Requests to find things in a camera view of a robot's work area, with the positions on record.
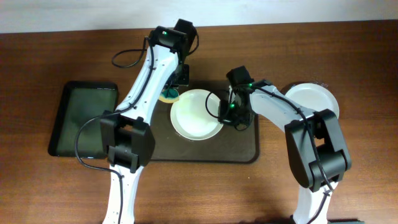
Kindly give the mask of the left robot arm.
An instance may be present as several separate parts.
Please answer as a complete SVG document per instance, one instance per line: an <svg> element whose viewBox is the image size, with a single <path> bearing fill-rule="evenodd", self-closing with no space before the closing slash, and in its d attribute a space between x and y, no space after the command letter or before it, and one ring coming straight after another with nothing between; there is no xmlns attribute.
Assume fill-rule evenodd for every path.
<svg viewBox="0 0 398 224"><path fill-rule="evenodd" d="M144 63L129 93L100 119L103 148L108 155L111 186L104 223L134 223L140 175L155 148L150 121L170 79L183 73L197 30L191 24L172 29L158 26L144 41Z"/></svg>

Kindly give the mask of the white plate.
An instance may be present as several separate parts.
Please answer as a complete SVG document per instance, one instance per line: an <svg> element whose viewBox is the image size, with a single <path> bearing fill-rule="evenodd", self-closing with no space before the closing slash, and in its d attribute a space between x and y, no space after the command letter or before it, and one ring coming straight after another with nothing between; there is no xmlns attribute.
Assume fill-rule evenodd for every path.
<svg viewBox="0 0 398 224"><path fill-rule="evenodd" d="M340 108L335 96L325 87L315 83L301 83L291 87L286 97L292 101L315 111L329 109L340 116Z"/></svg>
<svg viewBox="0 0 398 224"><path fill-rule="evenodd" d="M215 94L206 99L209 93L202 89L188 90L172 104L170 119L179 135L192 141L201 141L212 138L221 131L223 124L207 111L217 114L220 99Z"/></svg>

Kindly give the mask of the green and yellow sponge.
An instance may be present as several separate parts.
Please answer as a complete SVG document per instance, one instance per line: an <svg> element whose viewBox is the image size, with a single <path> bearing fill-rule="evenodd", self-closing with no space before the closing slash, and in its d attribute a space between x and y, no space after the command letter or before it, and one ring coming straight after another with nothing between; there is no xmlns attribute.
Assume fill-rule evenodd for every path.
<svg viewBox="0 0 398 224"><path fill-rule="evenodd" d="M174 88L166 88L162 90L159 100L164 103L174 103L179 100L179 93Z"/></svg>

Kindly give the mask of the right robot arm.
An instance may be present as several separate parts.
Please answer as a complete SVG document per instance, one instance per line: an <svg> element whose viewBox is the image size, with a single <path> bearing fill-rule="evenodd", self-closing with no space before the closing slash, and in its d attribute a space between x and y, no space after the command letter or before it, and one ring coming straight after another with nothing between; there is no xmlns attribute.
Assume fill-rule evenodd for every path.
<svg viewBox="0 0 398 224"><path fill-rule="evenodd" d="M281 94L272 83L252 79L231 81L229 99L219 109L221 121L248 125L254 114L271 121L285 134L290 170L299 184L294 223L328 223L331 196L351 169L352 160L336 114L315 111Z"/></svg>

